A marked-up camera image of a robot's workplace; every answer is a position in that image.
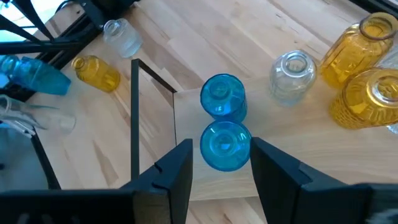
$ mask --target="clear glass jar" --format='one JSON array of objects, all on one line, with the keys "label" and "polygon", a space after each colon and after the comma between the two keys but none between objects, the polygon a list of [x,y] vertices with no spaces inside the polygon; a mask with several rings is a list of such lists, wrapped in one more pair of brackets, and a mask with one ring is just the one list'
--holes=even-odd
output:
[{"label": "clear glass jar", "polygon": [[209,166],[220,171],[240,169],[250,157],[249,130],[232,121],[215,121],[200,138],[200,152]]},{"label": "clear glass jar", "polygon": [[[381,68],[398,69],[398,45],[395,45],[392,50],[381,59],[377,66]],[[398,134],[398,124],[388,125],[387,128],[392,133]]]},{"label": "clear glass jar", "polygon": [[70,133],[76,125],[76,117],[70,113],[50,106],[30,105],[6,95],[0,95],[0,120],[62,133]]},{"label": "clear glass jar", "polygon": [[349,76],[373,67],[392,47],[397,28],[395,17],[384,12],[347,28],[321,61],[327,84],[342,88]]},{"label": "clear glass jar", "polygon": [[271,68],[271,96],[283,106],[295,105],[311,88],[316,73],[315,63],[306,53],[294,50],[283,54]]},{"label": "clear glass jar", "polygon": [[398,122],[398,70],[369,68],[349,77],[330,105],[331,117],[347,129]]},{"label": "clear glass jar", "polygon": [[122,58],[134,55],[142,45],[142,38],[125,19],[110,20],[104,26],[104,41]]},{"label": "clear glass jar", "polygon": [[242,122],[248,111],[243,84],[230,74],[209,78],[201,89],[200,103],[214,119]]}]

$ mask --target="yellow glass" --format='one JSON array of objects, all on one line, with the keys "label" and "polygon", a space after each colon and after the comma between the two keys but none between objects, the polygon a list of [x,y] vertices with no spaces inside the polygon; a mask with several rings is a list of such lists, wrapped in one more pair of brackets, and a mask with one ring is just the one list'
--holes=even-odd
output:
[{"label": "yellow glass", "polygon": [[329,112],[348,129],[398,122],[398,70],[369,68],[349,77]]},{"label": "yellow glass", "polygon": [[115,90],[120,83],[120,73],[94,55],[76,57],[72,67],[81,81],[105,92]]},{"label": "yellow glass", "polygon": [[320,73],[333,88],[365,68],[375,65],[392,47],[398,28],[394,16],[377,12],[347,28],[320,64]]}]

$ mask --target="blue glass bottle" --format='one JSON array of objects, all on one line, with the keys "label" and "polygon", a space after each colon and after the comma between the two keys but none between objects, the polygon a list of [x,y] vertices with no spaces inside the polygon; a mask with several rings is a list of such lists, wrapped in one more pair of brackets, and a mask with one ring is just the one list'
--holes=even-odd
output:
[{"label": "blue glass bottle", "polygon": [[215,121],[201,135],[200,152],[212,168],[234,171],[249,160],[250,140],[250,132],[242,124]]},{"label": "blue glass bottle", "polygon": [[242,122],[248,111],[242,82],[229,74],[207,80],[200,92],[200,103],[214,119]]},{"label": "blue glass bottle", "polygon": [[32,58],[0,55],[0,73],[20,86],[41,93],[65,95],[70,79],[53,66]]}]

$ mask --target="clear jar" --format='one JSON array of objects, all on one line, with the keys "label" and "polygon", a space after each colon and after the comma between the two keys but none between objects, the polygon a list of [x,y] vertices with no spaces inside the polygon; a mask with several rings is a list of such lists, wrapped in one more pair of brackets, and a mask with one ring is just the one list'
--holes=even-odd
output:
[{"label": "clear jar", "polygon": [[342,88],[345,80],[373,67],[392,47],[398,22],[377,12],[347,28],[320,63],[320,73],[331,87]]},{"label": "clear jar", "polygon": [[142,45],[139,33],[123,18],[106,22],[104,41],[113,47],[122,58],[134,55]]},{"label": "clear jar", "polygon": [[36,128],[68,134],[76,125],[76,117],[51,106],[30,105],[0,95],[0,120],[17,121]]},{"label": "clear jar", "polygon": [[[392,50],[381,59],[377,66],[381,68],[398,69],[398,45],[394,46]],[[388,125],[387,128],[392,133],[398,134],[398,124]]]},{"label": "clear jar", "polygon": [[295,105],[311,88],[316,72],[315,63],[306,53],[294,50],[283,54],[271,68],[271,96],[283,106]]}]

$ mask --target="wooden tabletop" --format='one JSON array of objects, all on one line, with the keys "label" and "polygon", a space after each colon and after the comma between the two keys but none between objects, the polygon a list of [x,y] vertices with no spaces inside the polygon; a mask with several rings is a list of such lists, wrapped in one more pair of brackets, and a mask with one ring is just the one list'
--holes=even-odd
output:
[{"label": "wooden tabletop", "polygon": [[[252,136],[347,184],[398,183],[398,137],[386,127],[353,131],[338,126],[328,114],[337,91],[325,82],[318,80],[291,108],[271,98],[268,77],[246,79],[243,85],[248,103],[243,125]],[[177,142],[193,139],[191,200],[257,196],[250,161],[237,171],[221,172],[201,156],[200,136],[213,118],[201,107],[200,90],[175,94]]]},{"label": "wooden tabletop", "polygon": [[[72,18],[79,10],[68,6],[60,13],[65,11],[65,16]],[[125,18],[144,39],[134,58],[143,60],[176,90],[184,91],[201,87],[217,73],[230,73],[241,80],[268,77],[272,62],[291,50],[304,50],[319,61],[348,26],[367,14],[347,0],[142,0]],[[47,25],[65,26],[65,16]],[[121,72],[123,79],[115,92],[103,93],[77,80],[67,65],[62,71],[72,79],[68,94],[36,94],[30,102],[59,106],[78,118],[68,136],[38,133],[64,189],[117,188],[130,176],[130,59],[120,58],[105,46],[102,36],[80,53],[86,54],[97,55]],[[159,97],[162,93],[152,80],[140,80],[146,82],[140,83],[147,89],[142,91],[144,95],[157,90],[159,94],[148,98],[163,102],[146,103],[146,110],[157,111],[151,106],[160,106],[168,111],[168,101]],[[172,121],[159,123],[154,117],[140,112],[141,171],[166,153],[167,147],[159,149],[155,139],[169,133],[160,126]],[[337,163],[345,161],[344,155],[333,151],[324,156]],[[395,153],[384,156],[388,159]],[[393,172],[386,164],[378,166]],[[256,198],[191,202],[187,218],[187,223],[264,222]]]}]

